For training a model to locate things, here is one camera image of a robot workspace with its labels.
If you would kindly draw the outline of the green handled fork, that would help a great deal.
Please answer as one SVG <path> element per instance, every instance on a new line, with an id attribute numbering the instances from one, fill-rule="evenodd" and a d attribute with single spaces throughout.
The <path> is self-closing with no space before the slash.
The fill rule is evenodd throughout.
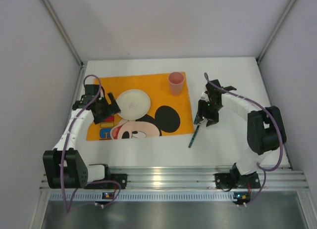
<path id="1" fill-rule="evenodd" d="M 198 125 L 204 120 L 203 109 L 205 104 L 208 102 L 209 102 L 209 97 L 208 97 L 207 91 L 204 91 L 200 97 L 200 100 L 198 101 L 198 110 L 194 120 L 194 125 Z"/>

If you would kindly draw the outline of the green handled spoon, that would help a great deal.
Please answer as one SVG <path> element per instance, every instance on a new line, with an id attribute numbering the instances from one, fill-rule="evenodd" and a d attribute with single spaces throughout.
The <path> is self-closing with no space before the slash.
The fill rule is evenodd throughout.
<path id="1" fill-rule="evenodd" d="M 191 138 L 191 140 L 190 140 L 190 143 L 189 143 L 189 145 L 188 145 L 188 148 L 191 148 L 191 147 L 192 147 L 193 142 L 194 142 L 194 140 L 195 140 L 195 138 L 196 138 L 196 136 L 197 136 L 197 134 L 198 134 L 200 125 L 201 125 L 201 123 L 202 123 L 204 120 L 205 120 L 204 117 L 202 117 L 202 118 L 197 117 L 197 116 L 195 117 L 194 125 L 196 126 L 196 128 L 195 128 L 195 130 L 194 130 L 194 133 L 193 133 L 193 135 L 192 135 L 192 138 Z"/>

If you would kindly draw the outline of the cream round plate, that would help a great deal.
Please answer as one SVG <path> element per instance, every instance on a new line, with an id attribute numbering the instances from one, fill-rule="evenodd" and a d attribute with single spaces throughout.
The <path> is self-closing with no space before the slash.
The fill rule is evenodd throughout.
<path id="1" fill-rule="evenodd" d="M 130 89 L 121 93 L 116 102 L 120 108 L 118 115 L 125 120 L 137 120 L 145 116 L 151 100 L 147 93 L 139 89 Z"/>

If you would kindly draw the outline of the orange cartoon cloth placemat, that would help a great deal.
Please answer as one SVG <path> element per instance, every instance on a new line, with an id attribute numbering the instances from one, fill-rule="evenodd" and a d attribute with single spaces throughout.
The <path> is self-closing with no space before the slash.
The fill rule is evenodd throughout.
<path id="1" fill-rule="evenodd" d="M 187 83 L 180 95 L 170 92 L 168 73 L 125 77 L 103 77 L 102 86 L 115 98 L 129 90 L 144 91 L 151 101 L 147 112 L 127 120 L 115 114 L 88 128 L 87 140 L 111 140 L 191 134 L 194 131 Z"/>

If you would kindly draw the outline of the pink plastic cup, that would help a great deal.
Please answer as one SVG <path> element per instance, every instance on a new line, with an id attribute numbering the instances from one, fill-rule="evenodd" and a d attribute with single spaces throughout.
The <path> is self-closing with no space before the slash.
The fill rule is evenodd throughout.
<path id="1" fill-rule="evenodd" d="M 169 88 L 172 95 L 180 95 L 185 77 L 181 72 L 172 72 L 168 76 Z"/>

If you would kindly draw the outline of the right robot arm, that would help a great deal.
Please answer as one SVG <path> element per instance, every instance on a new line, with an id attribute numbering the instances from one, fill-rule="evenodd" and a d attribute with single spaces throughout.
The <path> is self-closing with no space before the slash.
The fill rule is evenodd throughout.
<path id="1" fill-rule="evenodd" d="M 248 147 L 230 170 L 232 177 L 240 180 L 255 173 L 267 155 L 282 151 L 287 137 L 278 107 L 263 107 L 235 90 L 233 86 L 222 87 L 219 80 L 208 81 L 198 102 L 194 124 L 205 122 L 207 127 L 217 124 L 223 107 L 246 121 Z"/>

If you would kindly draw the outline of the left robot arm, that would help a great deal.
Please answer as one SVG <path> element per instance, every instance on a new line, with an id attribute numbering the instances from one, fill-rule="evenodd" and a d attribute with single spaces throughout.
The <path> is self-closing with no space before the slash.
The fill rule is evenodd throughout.
<path id="1" fill-rule="evenodd" d="M 113 94 L 108 93 L 108 102 L 99 85 L 85 84 L 84 89 L 81 99 L 72 106 L 71 118 L 60 140 L 43 154 L 48 185 L 53 189 L 117 189 L 112 183 L 116 177 L 107 164 L 89 162 L 84 142 L 91 124 L 104 122 L 120 109 Z"/>

